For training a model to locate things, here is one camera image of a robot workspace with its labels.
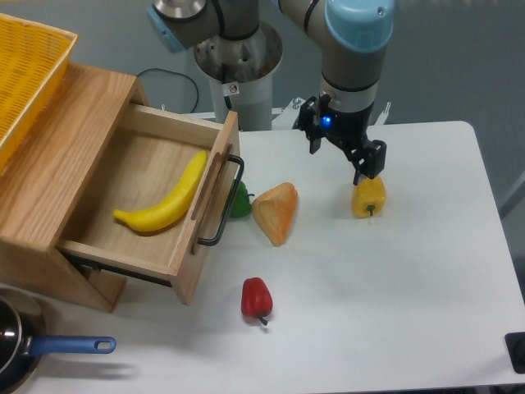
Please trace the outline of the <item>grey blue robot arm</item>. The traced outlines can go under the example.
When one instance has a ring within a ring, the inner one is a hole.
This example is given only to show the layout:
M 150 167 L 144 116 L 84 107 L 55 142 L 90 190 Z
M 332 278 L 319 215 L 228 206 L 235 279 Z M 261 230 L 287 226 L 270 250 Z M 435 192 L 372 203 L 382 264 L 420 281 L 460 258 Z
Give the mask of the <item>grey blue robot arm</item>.
M 354 166 L 355 179 L 384 169 L 386 144 L 367 128 L 386 47 L 393 33 L 392 1 L 278 1 L 276 8 L 321 50 L 317 95 L 299 110 L 297 126 L 315 152 L 327 140 Z M 253 83 L 270 80 L 283 53 L 280 35 L 259 16 L 255 1 L 154 1 L 147 10 L 171 52 L 190 49 L 217 88 L 216 114 L 244 114 Z

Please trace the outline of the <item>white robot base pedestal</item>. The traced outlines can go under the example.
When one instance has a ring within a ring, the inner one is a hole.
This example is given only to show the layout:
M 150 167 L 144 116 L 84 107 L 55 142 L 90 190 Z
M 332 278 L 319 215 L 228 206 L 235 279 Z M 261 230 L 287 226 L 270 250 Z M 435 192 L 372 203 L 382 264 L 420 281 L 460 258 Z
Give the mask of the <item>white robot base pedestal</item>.
M 208 78 L 216 122 L 230 111 L 241 131 L 272 128 L 272 77 L 282 59 L 281 37 L 269 24 L 243 40 L 215 36 L 194 47 L 194 59 Z

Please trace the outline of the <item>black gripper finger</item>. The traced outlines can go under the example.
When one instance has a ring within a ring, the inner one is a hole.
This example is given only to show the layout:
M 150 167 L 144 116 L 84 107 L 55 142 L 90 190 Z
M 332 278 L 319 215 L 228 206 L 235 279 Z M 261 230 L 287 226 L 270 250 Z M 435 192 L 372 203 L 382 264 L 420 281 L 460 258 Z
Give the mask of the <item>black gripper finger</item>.
M 320 148 L 323 138 L 321 127 L 317 121 L 317 98 L 312 96 L 299 108 L 297 128 L 303 131 L 309 142 L 309 153 L 315 154 Z
M 385 168 L 386 143 L 382 140 L 360 140 L 355 146 L 345 145 L 343 151 L 354 166 L 355 186 L 362 176 L 374 179 Z

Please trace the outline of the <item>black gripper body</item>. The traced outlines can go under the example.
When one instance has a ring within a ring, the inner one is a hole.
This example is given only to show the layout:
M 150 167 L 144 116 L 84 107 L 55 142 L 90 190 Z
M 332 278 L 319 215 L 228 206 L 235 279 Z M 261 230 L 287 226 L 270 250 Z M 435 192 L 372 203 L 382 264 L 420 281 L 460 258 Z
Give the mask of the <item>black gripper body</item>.
M 373 103 L 357 112 L 342 112 L 332 108 L 331 102 L 329 94 L 320 96 L 316 101 L 312 152 L 315 153 L 320 148 L 322 138 L 326 138 L 345 153 L 362 150 L 368 141 L 367 128 Z

